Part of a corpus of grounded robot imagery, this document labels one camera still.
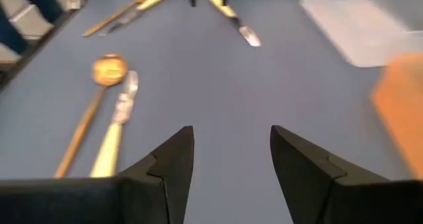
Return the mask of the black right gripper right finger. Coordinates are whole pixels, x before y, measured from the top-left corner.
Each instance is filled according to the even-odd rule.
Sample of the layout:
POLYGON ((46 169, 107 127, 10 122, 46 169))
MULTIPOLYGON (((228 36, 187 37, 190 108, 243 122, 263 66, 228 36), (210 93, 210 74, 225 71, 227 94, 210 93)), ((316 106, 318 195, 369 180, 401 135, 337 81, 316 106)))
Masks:
POLYGON ((423 224, 423 180, 388 180, 282 126, 270 150, 294 224, 423 224))

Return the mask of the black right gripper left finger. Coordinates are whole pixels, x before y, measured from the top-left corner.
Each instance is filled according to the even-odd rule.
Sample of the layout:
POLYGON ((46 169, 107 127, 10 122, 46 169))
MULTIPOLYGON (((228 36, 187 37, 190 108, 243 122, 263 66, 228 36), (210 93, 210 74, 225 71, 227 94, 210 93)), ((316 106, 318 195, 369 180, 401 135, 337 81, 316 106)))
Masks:
POLYGON ((0 181, 0 224, 184 224, 194 129, 108 178, 0 181))

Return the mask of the translucent orange plastic bin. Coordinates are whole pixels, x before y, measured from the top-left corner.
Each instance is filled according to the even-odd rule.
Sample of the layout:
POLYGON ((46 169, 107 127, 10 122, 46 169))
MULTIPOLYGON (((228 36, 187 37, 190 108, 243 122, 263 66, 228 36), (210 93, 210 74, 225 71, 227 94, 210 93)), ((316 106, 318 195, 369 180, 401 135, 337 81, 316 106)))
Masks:
POLYGON ((389 61, 371 99, 413 177, 423 180, 423 52, 389 61))

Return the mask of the translucent clear plastic bin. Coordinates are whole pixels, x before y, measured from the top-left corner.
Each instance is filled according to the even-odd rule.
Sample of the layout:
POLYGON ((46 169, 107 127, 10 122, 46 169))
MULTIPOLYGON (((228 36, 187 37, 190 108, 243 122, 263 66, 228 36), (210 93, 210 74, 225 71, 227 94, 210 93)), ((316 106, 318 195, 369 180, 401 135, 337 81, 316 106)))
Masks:
POLYGON ((423 53, 423 0, 300 0, 301 6, 355 67, 384 66, 423 53))

